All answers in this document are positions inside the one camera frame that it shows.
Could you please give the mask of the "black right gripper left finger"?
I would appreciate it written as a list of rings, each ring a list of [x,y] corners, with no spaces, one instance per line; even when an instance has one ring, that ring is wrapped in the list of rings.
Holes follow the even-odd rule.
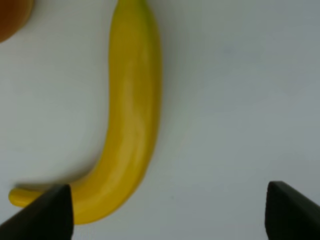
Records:
[[[56,185],[0,225],[2,240],[70,240],[74,233],[71,187]]]

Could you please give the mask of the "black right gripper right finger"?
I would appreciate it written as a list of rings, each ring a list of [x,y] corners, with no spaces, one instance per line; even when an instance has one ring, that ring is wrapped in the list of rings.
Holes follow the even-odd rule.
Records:
[[[264,226],[269,240],[318,240],[320,206],[283,181],[267,186]]]

